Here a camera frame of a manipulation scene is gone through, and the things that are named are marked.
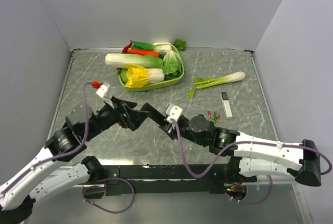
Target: white wall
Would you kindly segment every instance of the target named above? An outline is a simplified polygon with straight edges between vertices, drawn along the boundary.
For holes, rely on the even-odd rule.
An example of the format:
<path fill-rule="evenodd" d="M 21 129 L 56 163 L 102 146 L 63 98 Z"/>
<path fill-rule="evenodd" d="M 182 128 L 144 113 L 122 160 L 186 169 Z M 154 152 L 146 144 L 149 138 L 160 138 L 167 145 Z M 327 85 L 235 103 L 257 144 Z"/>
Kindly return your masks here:
<path fill-rule="evenodd" d="M 70 48 L 130 39 L 255 50 L 282 0 L 43 0 Z"/>
<path fill-rule="evenodd" d="M 41 0 L 0 0 L 0 185 L 46 141 L 69 57 Z"/>
<path fill-rule="evenodd" d="M 333 0 L 283 0 L 254 56 L 280 140 L 311 139 L 333 160 L 332 41 Z M 333 173 L 322 183 L 304 191 L 315 223 L 328 224 Z"/>

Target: gray floor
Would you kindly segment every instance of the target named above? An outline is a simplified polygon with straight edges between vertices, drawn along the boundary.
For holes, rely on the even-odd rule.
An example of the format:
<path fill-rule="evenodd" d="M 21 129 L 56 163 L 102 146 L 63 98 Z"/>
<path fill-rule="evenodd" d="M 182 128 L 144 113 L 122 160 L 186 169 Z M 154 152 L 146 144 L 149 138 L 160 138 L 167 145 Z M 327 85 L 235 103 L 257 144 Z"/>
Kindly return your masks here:
<path fill-rule="evenodd" d="M 149 102 L 164 113 L 170 103 L 184 109 L 183 114 L 192 118 L 198 114 L 207 116 L 208 110 L 221 115 L 217 126 L 242 131 L 260 138 L 275 139 L 265 101 L 253 67 L 251 53 L 244 51 L 192 51 L 182 53 L 185 75 L 181 81 L 170 87 L 151 91 L 132 93 L 122 87 L 115 68 L 105 65 L 107 52 L 77 51 L 73 55 L 73 64 L 69 72 L 54 131 L 61 128 L 65 117 L 71 110 L 82 104 L 82 86 L 87 81 L 106 81 L 117 88 L 115 97 L 137 102 L 139 109 Z M 186 97 L 195 77 L 221 77 L 243 71 L 246 78 L 241 82 L 203 89 L 192 99 Z M 220 99 L 220 92 L 226 91 L 233 111 L 233 118 L 226 120 Z M 88 104 L 94 110 L 103 106 L 101 99 L 93 89 L 87 90 Z M 184 151 L 189 163 L 206 164 L 214 158 L 208 150 L 183 141 Z M 89 144 L 88 149 L 75 157 L 71 164 L 80 162 L 87 155 L 96 156 L 104 165 L 146 165 L 182 164 L 178 144 L 159 130 L 157 124 L 147 120 L 134 133 L 120 126 L 113 126 L 98 135 Z M 228 158 L 221 158 L 220 163 Z"/>
<path fill-rule="evenodd" d="M 275 139 L 273 126 L 260 89 L 258 78 L 248 52 L 243 51 L 193 51 L 183 54 L 185 76 L 172 87 L 130 93 L 121 87 L 114 69 L 105 66 L 106 52 L 78 51 L 74 53 L 66 87 L 61 98 L 54 131 L 60 128 L 70 111 L 82 102 L 82 85 L 86 81 L 107 81 L 117 87 L 116 97 L 135 101 L 140 108 L 145 102 L 164 111 L 171 102 L 184 109 L 191 118 L 207 111 L 217 111 L 221 120 L 217 124 L 243 131 L 257 137 Z M 186 94 L 195 77 L 218 77 L 244 71 L 242 82 L 208 88 L 198 92 L 193 99 Z M 226 91 L 234 114 L 226 120 L 219 93 Z M 88 90 L 88 103 L 98 110 L 103 103 Z M 87 155 L 95 155 L 103 164 L 181 164 L 176 142 L 171 141 L 150 120 L 132 133 L 118 126 L 93 139 L 86 151 L 72 163 L 79 162 Z M 190 163 L 209 163 L 213 155 L 207 149 L 184 140 L 184 149 Z M 245 201 L 262 198 L 267 186 L 260 191 L 249 186 Z M 106 208 L 123 208 L 129 195 L 108 196 L 99 200 Z M 134 205 L 125 213 L 113 215 L 82 202 L 81 189 L 72 188 L 56 196 L 44 205 L 34 209 L 29 224 L 66 223 L 119 223 L 119 224 L 167 224 L 167 223 L 302 223 L 292 185 L 275 185 L 272 196 L 263 204 L 255 206 L 229 202 L 225 195 L 208 193 L 138 194 Z"/>

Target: marble countertop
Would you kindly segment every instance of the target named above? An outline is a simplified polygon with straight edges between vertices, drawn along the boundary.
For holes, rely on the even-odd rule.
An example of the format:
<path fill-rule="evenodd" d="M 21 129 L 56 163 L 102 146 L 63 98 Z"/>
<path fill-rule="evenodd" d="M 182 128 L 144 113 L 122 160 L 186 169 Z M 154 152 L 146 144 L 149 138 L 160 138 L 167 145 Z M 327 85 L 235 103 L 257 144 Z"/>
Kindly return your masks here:
<path fill-rule="evenodd" d="M 145 102 L 164 113 L 170 103 L 183 108 L 183 114 L 191 119 L 198 114 L 207 117 L 208 110 L 221 115 L 216 124 L 220 127 L 242 131 L 260 138 L 275 140 L 272 123 L 266 108 L 260 84 L 253 66 L 251 53 L 236 50 L 182 52 L 185 75 L 176 85 L 156 90 L 132 93 L 119 83 L 115 68 L 105 65 L 105 55 L 110 52 L 75 51 L 68 79 L 61 97 L 53 132 L 60 129 L 71 110 L 82 104 L 83 84 L 98 80 L 117 88 L 115 97 L 137 102 L 140 109 Z M 191 99 L 187 93 L 195 77 L 221 77 L 243 71 L 241 82 L 214 86 L 196 92 Z M 228 94 L 233 118 L 225 119 L 220 92 Z M 94 111 L 104 103 L 87 89 L 87 101 Z M 183 141 L 189 164 L 208 164 L 214 158 L 208 147 L 202 148 L 188 140 Z M 80 162 L 88 155 L 96 156 L 103 165 L 182 164 L 178 143 L 170 140 L 158 125 L 147 119 L 135 132 L 114 125 L 87 143 L 88 149 L 77 155 L 70 164 Z M 222 157 L 219 163 L 226 163 Z"/>

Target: basket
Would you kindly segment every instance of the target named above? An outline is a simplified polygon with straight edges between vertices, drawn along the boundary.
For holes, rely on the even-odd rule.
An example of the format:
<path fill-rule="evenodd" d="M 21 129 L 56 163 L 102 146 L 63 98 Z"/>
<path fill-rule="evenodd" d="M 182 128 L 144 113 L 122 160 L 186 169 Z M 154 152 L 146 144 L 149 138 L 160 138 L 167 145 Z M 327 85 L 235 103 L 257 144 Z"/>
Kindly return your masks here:
<path fill-rule="evenodd" d="M 171 86 L 171 85 L 177 84 L 181 80 L 181 78 L 184 76 L 184 74 L 185 74 L 184 64 L 183 64 L 183 61 L 182 61 L 182 57 L 181 57 L 180 53 L 178 52 L 177 48 L 175 48 L 171 43 L 159 43 L 158 45 L 166 45 L 166 44 L 171 45 L 172 49 L 181 58 L 182 73 L 181 73 L 181 75 L 178 78 L 174 78 L 172 80 L 167 80 L 167 81 L 162 81 L 162 82 L 157 82 L 157 83 L 153 83 L 153 84 L 147 84 L 147 85 L 144 85 L 143 87 L 140 87 L 140 88 L 128 88 L 121 81 L 120 75 L 118 74 L 118 78 L 119 78 L 120 84 L 122 86 L 124 86 L 128 91 L 133 91 L 133 92 L 136 92 L 136 91 L 145 91 L 145 90 L 154 90 L 154 89 L 163 88 L 163 87 L 167 87 L 167 86 Z"/>

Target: white remote control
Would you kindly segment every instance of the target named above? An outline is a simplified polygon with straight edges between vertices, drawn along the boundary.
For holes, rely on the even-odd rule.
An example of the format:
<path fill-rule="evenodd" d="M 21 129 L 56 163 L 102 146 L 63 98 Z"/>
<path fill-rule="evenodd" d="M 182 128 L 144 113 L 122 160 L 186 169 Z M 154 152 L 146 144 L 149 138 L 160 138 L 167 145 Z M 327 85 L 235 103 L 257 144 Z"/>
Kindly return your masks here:
<path fill-rule="evenodd" d="M 233 114 L 231 112 L 231 108 L 230 108 L 230 104 L 229 104 L 227 93 L 221 93 L 221 100 L 222 100 L 222 104 L 223 104 L 225 118 L 226 119 L 232 118 Z"/>

